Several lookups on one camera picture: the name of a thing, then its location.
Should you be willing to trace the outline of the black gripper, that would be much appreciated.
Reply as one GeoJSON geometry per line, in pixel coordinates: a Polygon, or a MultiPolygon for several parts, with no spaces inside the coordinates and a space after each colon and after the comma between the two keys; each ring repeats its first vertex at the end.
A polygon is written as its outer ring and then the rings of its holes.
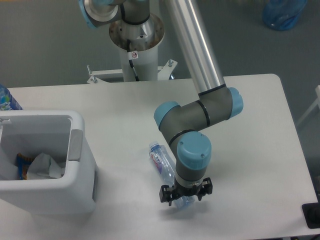
{"type": "Polygon", "coordinates": [[[213,193],[213,183],[210,177],[204,178],[202,183],[193,183],[191,187],[182,186],[177,181],[174,185],[170,187],[169,185],[162,185],[159,191],[159,199],[161,203],[168,203],[169,206],[172,205],[173,200],[177,200],[183,196],[191,197],[197,196],[198,201],[206,195],[211,195],[213,193]]]}

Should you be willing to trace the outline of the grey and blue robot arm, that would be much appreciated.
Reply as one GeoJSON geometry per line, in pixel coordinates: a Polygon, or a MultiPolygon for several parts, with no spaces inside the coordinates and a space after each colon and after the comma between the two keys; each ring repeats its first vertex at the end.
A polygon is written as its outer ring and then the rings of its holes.
{"type": "MultiPolygon", "coordinates": [[[[198,100],[192,103],[181,106],[168,101],[154,112],[157,127],[176,159],[172,185],[163,185],[159,192],[161,202],[171,203],[212,193],[212,181],[205,177],[212,145],[202,130],[238,115],[243,99],[237,89],[226,86],[196,1],[167,0],[165,4],[198,93],[198,100]]],[[[124,81],[159,79],[158,46],[165,30],[161,19],[151,13],[148,0],[80,0],[78,5],[90,28],[109,25],[124,81]]]]}

